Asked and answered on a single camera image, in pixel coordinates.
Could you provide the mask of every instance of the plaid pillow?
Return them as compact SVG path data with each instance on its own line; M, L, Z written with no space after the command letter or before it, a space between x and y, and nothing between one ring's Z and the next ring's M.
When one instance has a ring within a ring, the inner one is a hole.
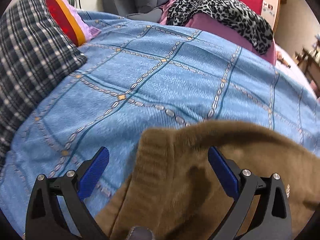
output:
M0 20L0 169L15 131L66 76L87 61L45 0L20 0Z

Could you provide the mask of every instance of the leopard print scarf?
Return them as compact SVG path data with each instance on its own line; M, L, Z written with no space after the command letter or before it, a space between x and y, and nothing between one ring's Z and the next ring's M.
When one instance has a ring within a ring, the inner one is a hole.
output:
M239 0L176 0L169 8L166 24L184 26L196 13L208 14L236 30L261 55L271 47L273 31L269 23Z

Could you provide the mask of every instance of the pink bedsheet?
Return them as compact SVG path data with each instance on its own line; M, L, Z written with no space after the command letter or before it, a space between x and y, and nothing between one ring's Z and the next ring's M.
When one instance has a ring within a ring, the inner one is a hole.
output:
M163 14L160 19L160 24L166 25L168 10L172 3L175 0L169 0L165 5L162 6ZM270 62L273 66L276 64L276 49L275 49L275 41L268 50L268 52L264 55L260 55L252 46L252 44L238 34L235 30L219 23L217 20L212 19L209 15L204 13L197 13L195 14L185 25L186 27L195 28L199 30L203 30L209 33L213 33L217 36L220 36L228 41L237 44L254 54L258 55L259 57L263 58L264 60Z

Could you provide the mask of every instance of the metal screw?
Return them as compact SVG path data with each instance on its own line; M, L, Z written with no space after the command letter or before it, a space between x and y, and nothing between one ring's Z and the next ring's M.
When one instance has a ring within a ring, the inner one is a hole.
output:
M275 179L280 179L280 175L279 175L278 173L274 173L274 174L273 174L273 177L274 177Z
M38 180L43 180L44 179L44 175L43 174L40 174L38 177L37 177Z
M244 175L244 176L250 176L251 175L251 171L249 171L249 170L243 170L242 171L242 174Z
M67 172L67 177L73 177L75 174L75 171L68 171Z

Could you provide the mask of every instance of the brown sweater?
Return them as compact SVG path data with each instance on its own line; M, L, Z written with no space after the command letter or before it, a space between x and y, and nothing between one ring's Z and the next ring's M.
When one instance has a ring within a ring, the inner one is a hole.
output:
M264 127L207 121L142 134L132 175L96 216L105 234L125 239L138 225L151 229L157 240L207 240L233 202L208 163L210 146L257 176L280 174L285 188L290 185L293 236L302 230L320 201L320 159ZM254 198L241 233L258 200Z

